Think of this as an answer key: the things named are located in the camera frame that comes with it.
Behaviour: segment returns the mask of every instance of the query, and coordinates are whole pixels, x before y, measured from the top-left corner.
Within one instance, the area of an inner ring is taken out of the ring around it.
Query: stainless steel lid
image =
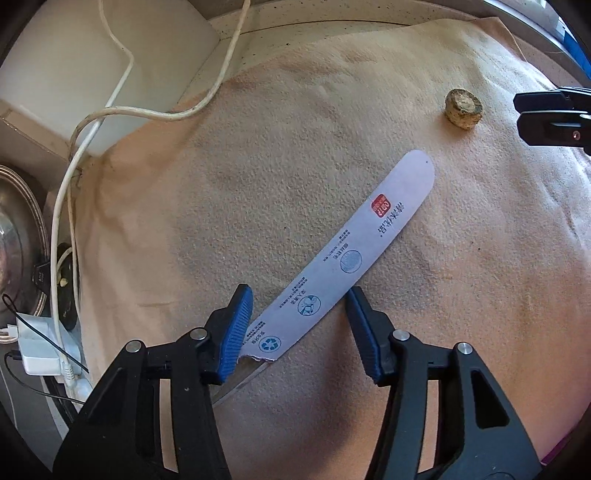
[[[19,312],[39,315],[46,295],[33,283],[36,264],[48,258],[49,245],[41,209],[24,180],[0,165],[0,293]],[[16,323],[0,301],[0,328]]]

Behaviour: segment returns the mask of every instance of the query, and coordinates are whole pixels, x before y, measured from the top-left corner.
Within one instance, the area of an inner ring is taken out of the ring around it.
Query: beige cloth
[[[455,87],[484,105],[474,131],[443,116]],[[94,378],[130,339],[202,325],[238,283],[254,318],[419,148],[433,191],[360,285],[423,342],[472,343],[546,454],[591,398],[591,166],[525,145],[512,105],[552,87],[498,19],[441,20],[294,49],[227,81],[198,117],[126,137],[77,201]],[[233,477],[363,478],[387,395],[338,304],[215,408]]]

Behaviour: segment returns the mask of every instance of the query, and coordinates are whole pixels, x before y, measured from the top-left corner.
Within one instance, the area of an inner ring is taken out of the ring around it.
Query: red logo
[[[388,210],[390,210],[391,206],[392,206],[392,204],[389,202],[389,200],[386,198],[386,196],[381,193],[378,195],[378,198],[376,198],[371,203],[372,210],[380,218],[382,218],[384,215],[386,215],[386,213],[388,213]]]

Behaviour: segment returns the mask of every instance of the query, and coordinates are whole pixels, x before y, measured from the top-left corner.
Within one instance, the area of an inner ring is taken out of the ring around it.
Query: metal screw
[[[410,333],[408,333],[406,330],[394,330],[392,332],[392,336],[396,340],[400,340],[401,342],[406,342],[410,338]]]
[[[191,330],[191,333],[189,333],[189,336],[193,340],[205,340],[207,335],[207,330],[205,328],[195,328]]]
[[[463,353],[464,355],[470,355],[474,351],[472,345],[466,342],[458,343],[457,349],[460,351],[460,353]]]
[[[140,351],[141,348],[142,348],[142,342],[140,342],[139,340],[131,340],[130,342],[127,343],[127,345],[125,345],[125,349],[129,353],[137,353]]]

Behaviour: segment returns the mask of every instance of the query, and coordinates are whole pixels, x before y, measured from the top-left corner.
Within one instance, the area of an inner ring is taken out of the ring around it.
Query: blue circle icon
[[[281,340],[279,340],[277,337],[273,337],[273,336],[264,337],[259,342],[259,348],[261,349],[261,351],[263,351],[265,353],[274,352],[280,346],[281,346]]]
[[[345,273],[357,272],[361,261],[361,254],[357,250],[348,250],[340,257],[340,269]]]
[[[304,297],[297,305],[297,311],[304,317],[314,315],[318,310],[320,310],[320,299],[316,295]]]

